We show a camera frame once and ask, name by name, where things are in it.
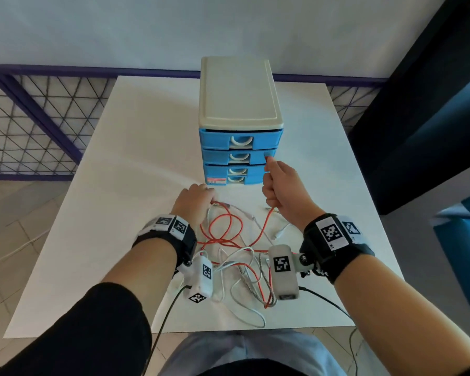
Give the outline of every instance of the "finger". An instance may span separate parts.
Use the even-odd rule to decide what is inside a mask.
[[[275,195],[275,191],[273,189],[269,189],[268,187],[264,187],[261,189],[263,195],[268,199],[276,199],[277,196]]]
[[[277,163],[279,164],[280,169],[282,169],[282,171],[283,171],[285,174],[290,174],[290,173],[296,171],[293,167],[289,166],[289,165],[286,164],[285,162],[277,161]]]
[[[263,186],[264,187],[269,187],[270,189],[273,188],[273,178],[270,173],[265,173],[263,175]]]
[[[266,169],[274,179],[284,175],[283,170],[280,169],[279,163],[273,157],[267,157]]]
[[[282,205],[276,199],[267,199],[267,205],[271,208],[280,208]]]

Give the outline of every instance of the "white wall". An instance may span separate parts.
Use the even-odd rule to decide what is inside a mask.
[[[470,305],[430,223],[467,196],[470,168],[381,220],[406,281],[470,335]]]
[[[0,0],[0,63],[388,77],[444,0]]]

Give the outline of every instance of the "tabletop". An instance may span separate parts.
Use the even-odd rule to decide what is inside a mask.
[[[284,120],[276,158],[298,171],[324,210],[352,217],[376,256],[401,276],[326,85],[277,82],[276,88]],[[118,78],[5,337],[42,334],[122,258],[147,221],[170,211],[181,189],[204,182],[198,100],[198,79]],[[218,186],[216,194],[219,201],[236,205],[260,223],[266,217],[261,185]],[[272,215],[269,235],[284,223],[281,216]],[[249,227],[246,240],[257,233],[257,227]],[[301,234],[291,227],[278,242],[298,252],[301,241]],[[257,246],[267,249],[269,242],[262,239]],[[214,283],[219,294],[216,279]],[[299,283],[341,306],[325,278],[312,275],[299,278]],[[175,277],[152,332],[160,328],[178,286]],[[267,328],[352,325],[313,295],[301,293],[297,300],[279,301],[264,310],[244,289],[238,294],[263,313]],[[207,300],[194,305],[179,298],[164,332],[251,328],[228,308],[257,321],[253,313],[236,306],[229,293],[224,303]]]

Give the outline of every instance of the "tiled floor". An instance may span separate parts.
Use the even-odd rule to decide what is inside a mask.
[[[8,185],[7,187],[7,190],[12,191],[5,190],[0,194],[2,202],[10,196],[11,192],[21,189],[20,185]],[[43,189],[38,189],[37,192],[41,192],[42,195],[45,194]],[[64,194],[62,193],[47,202],[43,202],[26,215],[19,216],[17,220],[0,229],[0,258],[24,246],[20,251],[0,261],[0,365],[15,356],[33,340],[28,338],[3,339],[2,336],[44,245],[46,234],[43,233],[49,230],[54,222],[57,211],[63,202]],[[345,373],[355,375],[355,367],[353,366],[353,358],[348,343],[352,329],[352,327],[329,327],[305,328],[299,329],[299,331],[317,336],[338,361]],[[186,336],[186,333],[163,334],[157,344],[146,374],[156,375],[167,358]],[[387,374],[383,373],[379,361],[358,332],[353,336],[352,348],[357,354],[359,375]]]

